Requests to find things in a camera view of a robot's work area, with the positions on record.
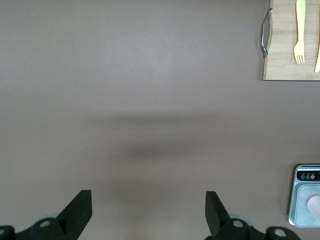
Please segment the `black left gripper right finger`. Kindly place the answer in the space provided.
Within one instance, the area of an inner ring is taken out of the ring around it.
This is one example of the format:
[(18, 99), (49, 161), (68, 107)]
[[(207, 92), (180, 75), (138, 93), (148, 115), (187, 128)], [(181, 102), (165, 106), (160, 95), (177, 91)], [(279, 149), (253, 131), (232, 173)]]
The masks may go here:
[(210, 231), (208, 240), (298, 240), (292, 230), (271, 226), (260, 232), (246, 221), (230, 217), (215, 191), (205, 193), (205, 219)]

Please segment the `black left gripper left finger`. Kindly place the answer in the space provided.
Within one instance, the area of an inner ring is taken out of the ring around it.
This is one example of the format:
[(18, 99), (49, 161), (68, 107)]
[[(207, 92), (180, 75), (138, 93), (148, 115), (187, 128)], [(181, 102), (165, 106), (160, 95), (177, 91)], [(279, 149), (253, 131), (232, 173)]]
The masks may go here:
[(81, 190), (56, 216), (38, 220), (15, 232), (11, 225), (0, 227), (2, 240), (77, 240), (92, 217), (92, 191)]

